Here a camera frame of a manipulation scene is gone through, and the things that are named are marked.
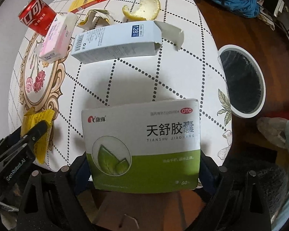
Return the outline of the yellow snack wrapper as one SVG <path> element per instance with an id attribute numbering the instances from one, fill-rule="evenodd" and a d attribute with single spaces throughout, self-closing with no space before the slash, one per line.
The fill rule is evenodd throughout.
<path id="1" fill-rule="evenodd" d="M 33 153 L 39 164 L 45 163 L 54 115 L 55 111 L 52 109 L 35 112 L 35 108 L 32 107 L 23 116 L 21 136 L 33 135 Z"/>

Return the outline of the pink white box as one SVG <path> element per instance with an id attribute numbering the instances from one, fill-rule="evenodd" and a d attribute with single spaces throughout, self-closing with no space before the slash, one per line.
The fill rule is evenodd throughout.
<path id="1" fill-rule="evenodd" d="M 42 61 L 53 63 L 66 56 L 77 20 L 74 13 L 56 15 L 38 55 Z"/>

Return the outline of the green white medicine box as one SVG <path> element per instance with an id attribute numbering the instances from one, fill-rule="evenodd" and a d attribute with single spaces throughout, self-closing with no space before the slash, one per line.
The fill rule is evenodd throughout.
<path id="1" fill-rule="evenodd" d="M 97 189 L 168 193 L 197 187 L 200 119 L 196 99 L 85 109 L 81 117 Z"/>

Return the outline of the red cola can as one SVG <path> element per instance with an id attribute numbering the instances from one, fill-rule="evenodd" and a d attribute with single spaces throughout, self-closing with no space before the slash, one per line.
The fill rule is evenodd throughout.
<path id="1" fill-rule="evenodd" d="M 46 36 L 57 13 L 43 0 L 30 0 L 19 13 L 20 22 L 42 36 Z"/>

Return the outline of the paper scrap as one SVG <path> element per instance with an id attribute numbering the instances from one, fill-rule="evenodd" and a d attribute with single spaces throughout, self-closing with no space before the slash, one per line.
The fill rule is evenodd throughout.
<path id="1" fill-rule="evenodd" d="M 114 18 L 108 10 L 105 9 L 90 9 L 84 19 L 77 26 L 85 31 L 92 30 L 98 19 L 103 19 L 108 25 L 114 24 Z"/>

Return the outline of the light blue medicine box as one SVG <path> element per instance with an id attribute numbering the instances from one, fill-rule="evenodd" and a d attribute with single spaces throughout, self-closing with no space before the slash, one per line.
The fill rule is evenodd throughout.
<path id="1" fill-rule="evenodd" d="M 160 21 L 116 23 L 76 35 L 71 56 L 83 64 L 104 60 L 153 56 L 166 39 L 180 49 L 184 42 L 182 29 Z"/>

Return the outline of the pomelo peel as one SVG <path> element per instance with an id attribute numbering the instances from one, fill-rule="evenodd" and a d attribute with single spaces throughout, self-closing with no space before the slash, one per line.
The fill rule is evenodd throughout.
<path id="1" fill-rule="evenodd" d="M 122 7 L 122 12 L 131 21 L 148 21 L 155 20 L 160 9 L 160 0 L 140 0 L 139 7 L 134 12 L 130 12 L 127 5 Z"/>

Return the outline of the white round trash bin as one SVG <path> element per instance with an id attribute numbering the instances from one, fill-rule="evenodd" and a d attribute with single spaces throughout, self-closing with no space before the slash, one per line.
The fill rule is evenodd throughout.
<path id="1" fill-rule="evenodd" d="M 218 54 L 233 114 L 240 118 L 255 117 L 266 100 L 266 84 L 259 64 L 247 50 L 237 45 L 224 45 Z"/>

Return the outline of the light blue bed quilt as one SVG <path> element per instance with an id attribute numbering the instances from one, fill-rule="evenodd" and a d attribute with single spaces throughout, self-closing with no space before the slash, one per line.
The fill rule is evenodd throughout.
<path id="1" fill-rule="evenodd" d="M 289 120 L 261 117 L 257 120 L 260 133 L 273 145 L 289 153 Z M 281 230 L 289 220 L 289 166 L 278 165 L 259 172 L 259 177 L 268 179 L 264 190 L 271 216 L 271 229 Z"/>

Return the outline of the white patterned tablecloth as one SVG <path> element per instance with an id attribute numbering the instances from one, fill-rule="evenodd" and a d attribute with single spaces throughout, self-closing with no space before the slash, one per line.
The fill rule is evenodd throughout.
<path id="1" fill-rule="evenodd" d="M 223 164 L 232 143 L 232 122 L 213 36 L 193 0 L 160 3 L 157 19 L 181 28 L 184 42 L 176 50 L 172 40 L 164 40 L 155 56 L 82 64 L 68 54 L 46 64 L 36 55 L 43 37 L 27 30 L 11 76 L 8 126 L 10 132 L 19 128 L 31 107 L 55 111 L 44 168 L 56 171 L 84 153 L 83 109 L 185 98 L 199 101 L 203 152 Z"/>

